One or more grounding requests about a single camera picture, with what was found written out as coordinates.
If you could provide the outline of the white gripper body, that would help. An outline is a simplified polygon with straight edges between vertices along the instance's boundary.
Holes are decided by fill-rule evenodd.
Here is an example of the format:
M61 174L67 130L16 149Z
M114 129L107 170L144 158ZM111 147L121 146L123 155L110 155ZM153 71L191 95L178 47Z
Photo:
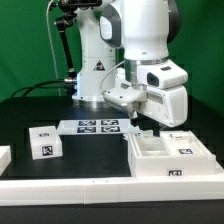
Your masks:
M187 119L187 91L184 86L165 90L148 87L147 99L138 105L137 110L168 127L177 127Z

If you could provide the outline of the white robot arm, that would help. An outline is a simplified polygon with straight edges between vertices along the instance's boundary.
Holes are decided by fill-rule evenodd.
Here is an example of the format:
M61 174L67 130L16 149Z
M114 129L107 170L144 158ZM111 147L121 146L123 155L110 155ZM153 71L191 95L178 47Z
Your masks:
M73 99L109 105L130 119L142 114L168 127L187 119L185 70L167 45L181 18L175 0L59 0L64 29L77 24L82 68Z

